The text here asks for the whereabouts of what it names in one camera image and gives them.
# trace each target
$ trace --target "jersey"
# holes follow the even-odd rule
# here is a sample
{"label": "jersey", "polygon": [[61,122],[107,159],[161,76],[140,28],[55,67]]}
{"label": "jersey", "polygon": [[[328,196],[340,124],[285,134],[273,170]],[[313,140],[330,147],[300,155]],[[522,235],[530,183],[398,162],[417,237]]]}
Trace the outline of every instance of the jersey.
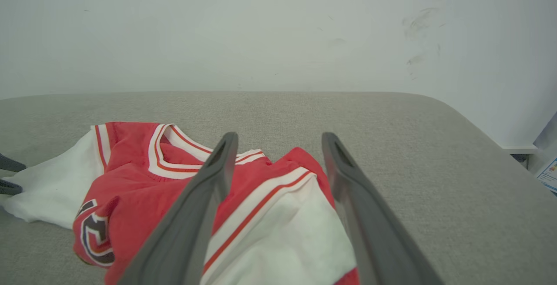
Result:
{"label": "jersey", "polygon": [[[117,283],[134,255],[212,152],[173,124],[94,127],[96,178],[74,221],[74,251]],[[295,148],[274,164],[238,154],[215,214],[202,285],[358,282],[348,236],[318,162]]]}

